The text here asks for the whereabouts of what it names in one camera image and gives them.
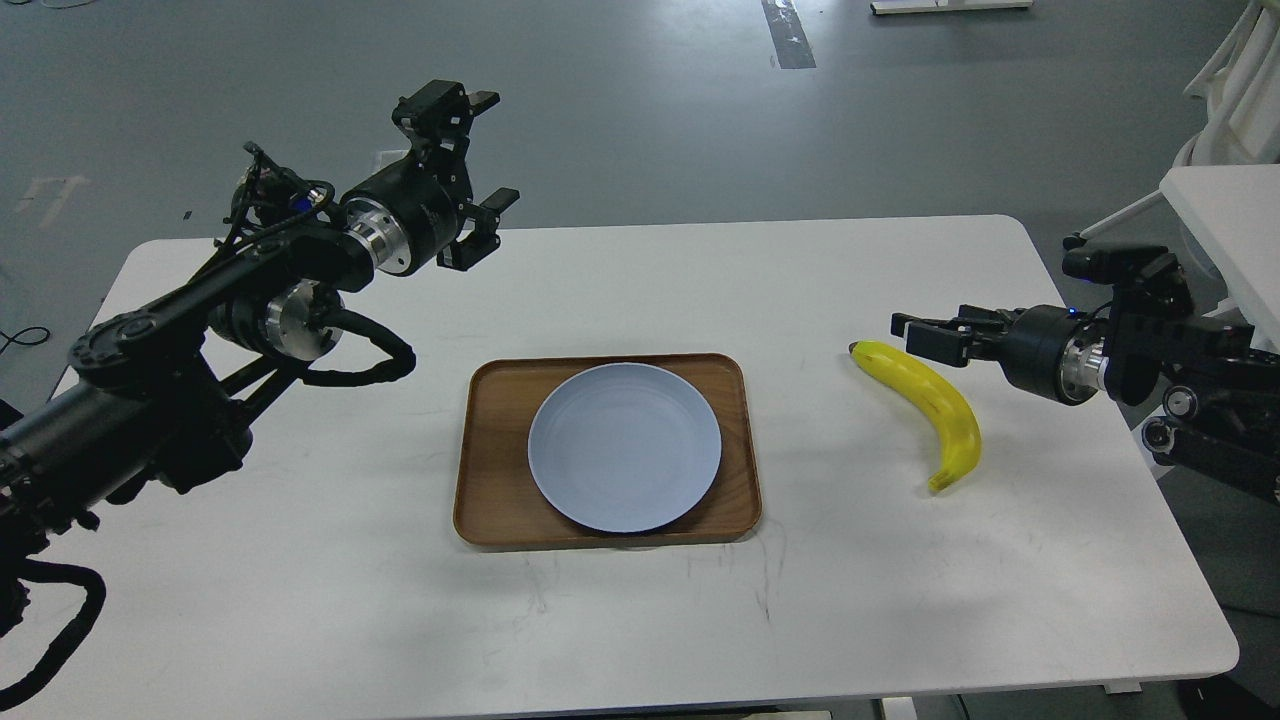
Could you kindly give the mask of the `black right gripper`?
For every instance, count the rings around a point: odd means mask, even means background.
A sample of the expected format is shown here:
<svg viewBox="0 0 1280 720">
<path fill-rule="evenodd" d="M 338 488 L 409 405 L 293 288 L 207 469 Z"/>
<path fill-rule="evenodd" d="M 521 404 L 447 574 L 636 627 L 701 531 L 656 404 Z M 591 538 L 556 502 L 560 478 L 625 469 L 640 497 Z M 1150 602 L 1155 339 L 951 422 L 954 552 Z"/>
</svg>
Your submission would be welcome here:
<svg viewBox="0 0 1280 720">
<path fill-rule="evenodd" d="M 947 366 L 996 359 L 1015 388 L 1068 406 L 1105 387 L 1105 324 L 1068 307 L 960 306 L 950 319 L 893 313 L 891 334 L 908 354 Z"/>
</svg>

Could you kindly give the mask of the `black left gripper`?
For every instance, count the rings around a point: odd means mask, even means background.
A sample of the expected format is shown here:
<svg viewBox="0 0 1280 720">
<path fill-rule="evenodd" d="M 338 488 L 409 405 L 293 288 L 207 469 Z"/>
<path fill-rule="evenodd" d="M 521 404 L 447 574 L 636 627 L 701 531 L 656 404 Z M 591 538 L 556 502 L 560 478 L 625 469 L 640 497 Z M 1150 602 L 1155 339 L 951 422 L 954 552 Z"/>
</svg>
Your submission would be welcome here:
<svg viewBox="0 0 1280 720">
<path fill-rule="evenodd" d="M 346 233 L 365 247 L 376 270 L 411 275 L 438 255 L 438 266 L 467 272 L 500 247 L 500 217 L 521 193 L 499 187 L 471 202 L 465 161 L 475 119 L 499 101 L 495 91 L 468 92 L 454 81 L 431 81 L 399 99 L 390 120 L 412 154 L 340 199 Z"/>
</svg>

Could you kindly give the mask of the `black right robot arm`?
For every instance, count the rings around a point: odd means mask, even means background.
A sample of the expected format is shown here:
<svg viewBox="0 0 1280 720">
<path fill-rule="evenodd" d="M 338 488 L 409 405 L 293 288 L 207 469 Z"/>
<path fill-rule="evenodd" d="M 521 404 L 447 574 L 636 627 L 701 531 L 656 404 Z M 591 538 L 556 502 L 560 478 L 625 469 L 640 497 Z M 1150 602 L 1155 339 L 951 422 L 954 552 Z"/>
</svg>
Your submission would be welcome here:
<svg viewBox="0 0 1280 720">
<path fill-rule="evenodd" d="M 1068 406 L 1097 393 L 1128 406 L 1158 396 L 1162 413 L 1139 429 L 1158 465 L 1276 502 L 1277 355 L 1252 347 L 1252 325 L 1196 314 L 1167 247 L 1080 236 L 1062 245 L 1062 272 L 1110 287 L 1110 301 L 1092 311 L 963 305 L 950 319 L 896 313 L 892 333 L 943 365 L 997 363 L 1011 386 Z"/>
</svg>

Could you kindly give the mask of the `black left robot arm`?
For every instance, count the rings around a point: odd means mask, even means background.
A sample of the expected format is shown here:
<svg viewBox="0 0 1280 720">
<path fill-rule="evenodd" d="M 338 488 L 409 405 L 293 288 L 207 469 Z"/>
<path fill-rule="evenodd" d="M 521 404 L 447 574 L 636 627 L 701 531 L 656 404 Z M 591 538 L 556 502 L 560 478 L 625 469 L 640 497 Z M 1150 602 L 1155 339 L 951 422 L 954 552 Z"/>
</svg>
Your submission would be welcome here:
<svg viewBox="0 0 1280 720">
<path fill-rule="evenodd" d="M 402 158 L 346 193 L 274 163 L 256 143 L 225 238 L 179 288 L 102 322 L 68 363 L 77 383 L 3 432 L 3 562 L 14 565 L 91 509 L 159 478 L 186 493 L 239 469 L 251 424 L 291 384 L 364 387 L 417 359 L 344 293 L 428 263 L 466 272 L 497 251 L 518 192 L 477 201 L 466 155 L 474 122 L 499 102 L 434 79 L 390 119 Z"/>
</svg>

